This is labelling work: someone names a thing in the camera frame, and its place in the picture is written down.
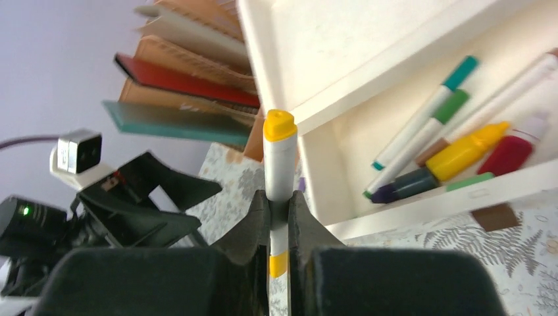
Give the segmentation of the red ring binder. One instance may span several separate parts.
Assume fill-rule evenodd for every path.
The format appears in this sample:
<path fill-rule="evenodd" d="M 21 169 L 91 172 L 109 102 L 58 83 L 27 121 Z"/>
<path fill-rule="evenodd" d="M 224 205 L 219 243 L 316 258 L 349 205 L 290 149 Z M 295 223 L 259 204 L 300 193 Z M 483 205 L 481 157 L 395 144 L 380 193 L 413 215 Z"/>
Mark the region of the red ring binder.
<path fill-rule="evenodd" d="M 114 62 L 141 86 L 254 109 L 261 106 L 258 96 L 241 89 L 214 83 L 123 53 L 116 53 Z"/>

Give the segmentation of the yellow capped white marker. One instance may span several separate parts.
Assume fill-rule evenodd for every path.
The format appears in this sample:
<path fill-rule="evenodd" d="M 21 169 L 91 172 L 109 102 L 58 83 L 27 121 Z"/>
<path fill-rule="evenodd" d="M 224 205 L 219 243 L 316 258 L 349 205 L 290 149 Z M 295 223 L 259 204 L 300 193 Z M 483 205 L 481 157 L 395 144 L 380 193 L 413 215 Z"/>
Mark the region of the yellow capped white marker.
<path fill-rule="evenodd" d="M 269 275 L 288 271 L 288 213 L 297 164 L 297 125 L 291 113 L 272 109 L 263 124 L 265 194 L 270 207 Z"/>

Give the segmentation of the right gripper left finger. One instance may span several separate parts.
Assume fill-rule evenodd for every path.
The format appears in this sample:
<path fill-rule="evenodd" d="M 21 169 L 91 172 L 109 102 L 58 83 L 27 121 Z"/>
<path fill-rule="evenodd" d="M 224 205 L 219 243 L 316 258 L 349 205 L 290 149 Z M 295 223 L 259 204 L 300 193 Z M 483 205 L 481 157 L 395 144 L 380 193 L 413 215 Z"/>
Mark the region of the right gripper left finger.
<path fill-rule="evenodd" d="M 208 247 L 82 248 L 65 255 L 32 315 L 268 315 L 270 207 Z"/>

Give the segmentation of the dark blue marker cap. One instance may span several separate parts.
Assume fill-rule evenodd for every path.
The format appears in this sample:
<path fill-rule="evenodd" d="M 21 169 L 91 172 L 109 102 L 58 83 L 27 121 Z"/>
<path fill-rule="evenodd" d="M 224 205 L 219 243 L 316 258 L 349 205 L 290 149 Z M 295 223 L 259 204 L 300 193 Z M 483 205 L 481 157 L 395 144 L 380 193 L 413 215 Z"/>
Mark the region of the dark blue marker cap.
<path fill-rule="evenodd" d="M 380 187 L 370 200 L 373 203 L 387 204 L 409 198 L 440 186 L 440 181 L 427 167 L 398 176 L 393 182 Z"/>

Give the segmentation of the white top drawer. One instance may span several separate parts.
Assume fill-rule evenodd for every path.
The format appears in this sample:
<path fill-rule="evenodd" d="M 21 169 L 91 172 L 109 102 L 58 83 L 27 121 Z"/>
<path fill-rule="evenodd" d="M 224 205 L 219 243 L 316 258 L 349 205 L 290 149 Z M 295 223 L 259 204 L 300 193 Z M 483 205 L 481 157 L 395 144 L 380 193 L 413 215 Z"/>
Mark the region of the white top drawer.
<path fill-rule="evenodd" d="M 309 208 L 332 234 L 350 240 L 557 191 L 556 1 L 497 1 L 424 49 L 425 65 L 404 81 L 301 137 Z M 437 188 L 389 204 L 364 196 L 377 176 L 376 154 L 410 119 L 442 76 L 463 57 L 477 69 L 463 83 L 464 107 L 405 167 L 488 124 L 517 125 L 549 111 L 549 131 L 518 171 L 447 192 Z"/>

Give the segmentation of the beige notebook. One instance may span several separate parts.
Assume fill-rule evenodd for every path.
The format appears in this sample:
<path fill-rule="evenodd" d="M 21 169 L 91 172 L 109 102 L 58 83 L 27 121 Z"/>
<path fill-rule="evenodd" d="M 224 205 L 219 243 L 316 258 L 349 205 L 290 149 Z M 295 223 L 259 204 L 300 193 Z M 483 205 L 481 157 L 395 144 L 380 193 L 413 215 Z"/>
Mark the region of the beige notebook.
<path fill-rule="evenodd" d="M 249 55 L 242 42 L 160 5 L 141 5 L 134 12 L 147 19 L 138 28 L 143 35 L 158 36 L 213 61 L 250 70 Z"/>

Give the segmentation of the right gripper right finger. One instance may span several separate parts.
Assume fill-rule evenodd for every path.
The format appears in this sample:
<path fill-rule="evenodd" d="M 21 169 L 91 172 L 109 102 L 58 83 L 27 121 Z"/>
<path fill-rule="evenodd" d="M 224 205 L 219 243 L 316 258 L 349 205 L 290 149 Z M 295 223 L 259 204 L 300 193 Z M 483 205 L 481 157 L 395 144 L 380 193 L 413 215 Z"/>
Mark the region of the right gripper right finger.
<path fill-rule="evenodd" d="M 460 251 L 349 247 L 293 193 L 290 315 L 504 315 L 477 258 Z"/>

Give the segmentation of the teal capped marker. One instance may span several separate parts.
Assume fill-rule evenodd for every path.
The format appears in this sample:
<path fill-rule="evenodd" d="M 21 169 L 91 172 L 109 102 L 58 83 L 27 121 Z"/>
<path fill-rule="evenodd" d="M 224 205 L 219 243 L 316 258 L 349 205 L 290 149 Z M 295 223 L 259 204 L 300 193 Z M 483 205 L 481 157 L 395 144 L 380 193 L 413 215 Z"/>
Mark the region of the teal capped marker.
<path fill-rule="evenodd" d="M 467 79 L 478 64 L 479 60 L 477 57 L 472 55 L 465 56 L 434 93 L 411 116 L 403 128 L 392 138 L 390 143 L 376 156 L 371 167 L 377 171 L 385 169 L 405 147 L 407 142 L 426 124 L 426 121 L 442 103 Z"/>

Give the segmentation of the brown capped white marker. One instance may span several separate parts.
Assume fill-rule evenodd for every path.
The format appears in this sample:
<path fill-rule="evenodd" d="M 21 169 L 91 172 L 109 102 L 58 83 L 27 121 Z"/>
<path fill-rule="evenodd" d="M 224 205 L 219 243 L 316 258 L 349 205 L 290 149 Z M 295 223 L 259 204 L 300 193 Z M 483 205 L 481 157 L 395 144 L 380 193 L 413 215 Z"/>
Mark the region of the brown capped white marker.
<path fill-rule="evenodd" d="M 556 70 L 557 48 L 555 47 L 529 64 L 487 100 L 470 111 L 466 117 L 443 128 L 441 136 L 415 158 L 416 165 L 423 167 L 429 158 L 445 149 L 451 142 L 489 122 Z"/>

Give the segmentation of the red marker cap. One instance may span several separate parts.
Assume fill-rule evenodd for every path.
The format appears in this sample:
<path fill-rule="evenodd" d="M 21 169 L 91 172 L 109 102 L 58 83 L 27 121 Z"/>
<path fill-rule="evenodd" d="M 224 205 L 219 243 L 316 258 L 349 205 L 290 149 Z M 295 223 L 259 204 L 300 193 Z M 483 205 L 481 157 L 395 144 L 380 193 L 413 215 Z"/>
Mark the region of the red marker cap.
<path fill-rule="evenodd" d="M 501 176 L 519 170 L 549 130 L 549 116 L 547 111 L 533 112 L 514 125 L 476 173 Z"/>

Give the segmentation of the white three-drawer cabinet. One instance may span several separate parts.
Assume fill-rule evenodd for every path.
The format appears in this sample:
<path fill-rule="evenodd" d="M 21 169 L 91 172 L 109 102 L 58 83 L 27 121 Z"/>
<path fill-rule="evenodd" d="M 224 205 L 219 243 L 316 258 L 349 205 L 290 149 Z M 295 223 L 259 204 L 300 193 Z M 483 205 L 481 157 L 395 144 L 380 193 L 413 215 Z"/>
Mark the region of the white three-drawer cabinet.
<path fill-rule="evenodd" d="M 289 111 L 314 216 L 370 213 L 372 162 L 466 56 L 473 99 L 506 54 L 529 61 L 522 33 L 544 29 L 556 1 L 238 1 L 265 109 Z"/>

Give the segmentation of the green capped white marker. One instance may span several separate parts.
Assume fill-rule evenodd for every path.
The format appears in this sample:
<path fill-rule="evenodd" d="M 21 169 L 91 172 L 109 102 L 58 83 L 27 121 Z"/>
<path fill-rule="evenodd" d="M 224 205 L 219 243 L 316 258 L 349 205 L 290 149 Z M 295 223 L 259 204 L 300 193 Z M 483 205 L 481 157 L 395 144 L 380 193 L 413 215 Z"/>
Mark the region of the green capped white marker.
<path fill-rule="evenodd" d="M 395 156 L 393 161 L 381 171 L 365 188 L 363 195 L 370 199 L 371 195 L 380 187 L 393 180 L 419 152 L 434 138 L 434 136 L 452 119 L 460 108 L 469 100 L 467 91 L 457 89 L 426 121 L 426 124 L 407 142 L 405 147 Z"/>

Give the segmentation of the teal folder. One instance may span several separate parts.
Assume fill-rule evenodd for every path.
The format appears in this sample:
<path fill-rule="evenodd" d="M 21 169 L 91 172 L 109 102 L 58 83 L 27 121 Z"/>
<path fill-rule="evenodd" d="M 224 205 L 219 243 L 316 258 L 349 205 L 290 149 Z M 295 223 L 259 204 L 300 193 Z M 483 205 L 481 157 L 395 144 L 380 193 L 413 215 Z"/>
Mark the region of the teal folder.
<path fill-rule="evenodd" d="M 251 127 L 230 115 L 104 100 L 102 104 L 120 132 L 237 147 L 247 144 Z"/>

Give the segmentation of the yellow marker cap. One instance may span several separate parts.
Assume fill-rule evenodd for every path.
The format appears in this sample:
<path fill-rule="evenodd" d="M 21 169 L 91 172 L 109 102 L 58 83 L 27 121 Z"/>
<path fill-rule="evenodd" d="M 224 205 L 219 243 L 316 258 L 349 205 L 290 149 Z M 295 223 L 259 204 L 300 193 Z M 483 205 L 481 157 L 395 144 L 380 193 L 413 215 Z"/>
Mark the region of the yellow marker cap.
<path fill-rule="evenodd" d="M 439 181 L 451 180 L 483 158 L 504 137 L 510 126 L 510 122 L 503 121 L 475 130 L 429 158 L 425 166 Z"/>

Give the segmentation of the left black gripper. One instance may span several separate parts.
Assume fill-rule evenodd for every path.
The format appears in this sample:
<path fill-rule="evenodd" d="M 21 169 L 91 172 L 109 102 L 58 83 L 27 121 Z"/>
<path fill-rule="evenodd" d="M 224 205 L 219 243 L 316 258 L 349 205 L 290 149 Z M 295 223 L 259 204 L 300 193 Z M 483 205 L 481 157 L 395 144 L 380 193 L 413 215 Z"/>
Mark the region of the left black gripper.
<path fill-rule="evenodd" d="M 178 172 L 150 151 L 79 191 L 70 205 L 75 246 L 168 248 L 197 234 L 187 210 L 222 191 L 215 181 Z"/>

